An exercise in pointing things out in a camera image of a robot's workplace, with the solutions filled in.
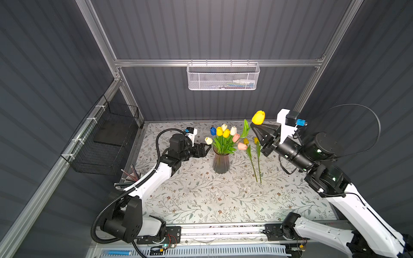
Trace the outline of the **orange yellow artificial tulip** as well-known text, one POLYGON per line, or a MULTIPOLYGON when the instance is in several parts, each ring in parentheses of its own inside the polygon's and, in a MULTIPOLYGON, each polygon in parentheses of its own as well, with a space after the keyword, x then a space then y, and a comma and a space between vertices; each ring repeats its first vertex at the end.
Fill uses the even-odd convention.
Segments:
POLYGON ((243 131, 241 134, 241 138, 246 138, 249 134, 249 131, 251 129, 251 124, 253 125, 261 125, 264 120, 265 120, 265 112, 264 111, 257 111, 254 116, 252 117, 252 120, 250 122, 248 122, 246 119, 244 119, 243 122, 243 131))

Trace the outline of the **yellow tulip with stem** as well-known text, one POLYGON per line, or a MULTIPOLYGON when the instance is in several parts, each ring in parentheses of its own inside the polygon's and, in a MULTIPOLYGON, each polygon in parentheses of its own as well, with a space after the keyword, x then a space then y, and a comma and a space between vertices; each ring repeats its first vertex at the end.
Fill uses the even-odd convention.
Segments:
POLYGON ((256 145, 257 163, 258 163, 258 171, 259 171, 259 182, 262 183, 261 169, 260 169, 261 144, 260 144, 260 141, 257 137, 254 138, 254 143, 256 145))
POLYGON ((220 136, 223 135, 223 130, 222 130, 221 127, 218 127, 218 128, 216 129, 216 135, 217 135, 218 137, 220 137, 220 136))

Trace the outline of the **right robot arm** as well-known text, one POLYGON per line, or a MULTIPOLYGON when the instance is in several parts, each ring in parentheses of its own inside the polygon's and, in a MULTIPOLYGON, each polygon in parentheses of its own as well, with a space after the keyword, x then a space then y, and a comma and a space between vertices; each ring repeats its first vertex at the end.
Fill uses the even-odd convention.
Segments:
POLYGON ((413 238, 392 228, 362 197, 350 178, 334 163, 341 158, 337 142, 325 132, 304 140, 293 140, 307 123, 297 111, 282 109, 276 123, 265 124, 265 113, 258 111, 251 129, 258 138, 259 153, 275 152, 294 165, 309 187, 337 208, 352 224, 343 230, 308 220, 290 212, 279 227, 265 229, 269 239, 312 239, 353 258, 403 258, 413 254, 413 238))

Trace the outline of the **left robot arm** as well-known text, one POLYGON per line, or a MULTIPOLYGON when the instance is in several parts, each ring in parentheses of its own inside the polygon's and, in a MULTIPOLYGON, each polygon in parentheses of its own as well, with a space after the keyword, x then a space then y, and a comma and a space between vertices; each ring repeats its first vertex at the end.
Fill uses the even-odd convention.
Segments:
POLYGON ((204 158, 212 148, 212 140, 195 143, 197 129, 171 129, 174 134, 170 145, 160 150, 160 137, 169 132, 161 131, 156 137, 157 162, 141 179, 119 191, 118 195, 97 215, 92 223, 90 236, 98 244, 117 241, 135 244, 144 238, 161 242, 166 235, 166 222, 143 214, 143 205, 165 181, 169 180, 184 161, 204 158))

